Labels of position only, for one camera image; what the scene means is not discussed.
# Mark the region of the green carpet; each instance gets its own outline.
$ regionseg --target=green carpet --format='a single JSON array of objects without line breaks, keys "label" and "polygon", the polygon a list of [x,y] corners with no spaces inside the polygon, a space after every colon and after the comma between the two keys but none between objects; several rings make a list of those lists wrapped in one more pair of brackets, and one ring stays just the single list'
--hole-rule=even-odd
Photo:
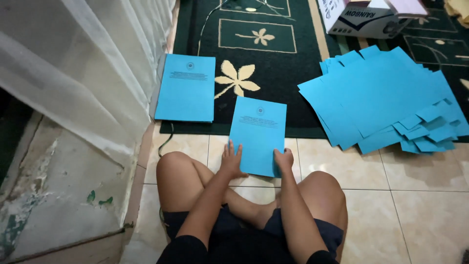
[{"label": "green carpet", "polygon": [[[424,0],[430,15],[413,20],[394,39],[361,39],[325,34],[331,57],[378,45],[381,50],[397,46],[418,63],[431,70],[442,70],[465,116],[469,116],[469,30],[447,16],[442,1]],[[280,14],[262,6],[255,13],[246,7],[259,7],[252,0],[229,1],[210,17],[202,37],[200,56],[216,57],[216,77],[226,76],[224,61],[237,71],[243,87],[215,83],[215,110],[212,124],[173,122],[174,133],[228,135],[237,95],[287,104],[286,137],[319,138],[326,136],[311,106],[298,92],[297,84],[322,75],[320,47],[316,38],[308,0],[269,0]],[[175,54],[197,55],[200,31],[207,14],[220,0],[181,0],[174,43]],[[168,121],[161,133],[170,133]],[[468,137],[460,138],[469,142]]]}]

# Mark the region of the sheer curtain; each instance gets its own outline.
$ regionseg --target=sheer curtain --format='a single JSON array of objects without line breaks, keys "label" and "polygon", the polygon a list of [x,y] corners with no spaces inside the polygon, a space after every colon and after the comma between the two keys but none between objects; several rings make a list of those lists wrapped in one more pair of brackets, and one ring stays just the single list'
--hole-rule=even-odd
[{"label": "sheer curtain", "polygon": [[2,0],[0,87],[125,166],[176,0]]}]

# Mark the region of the blue cover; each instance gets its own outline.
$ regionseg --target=blue cover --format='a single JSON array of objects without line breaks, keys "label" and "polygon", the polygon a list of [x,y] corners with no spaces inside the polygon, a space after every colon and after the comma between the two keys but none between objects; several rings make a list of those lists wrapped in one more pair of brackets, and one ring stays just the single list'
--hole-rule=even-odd
[{"label": "blue cover", "polygon": [[287,105],[238,96],[230,139],[235,151],[242,144],[242,172],[280,178],[273,150],[283,153]]},{"label": "blue cover", "polygon": [[215,58],[168,54],[155,119],[212,122]]}]

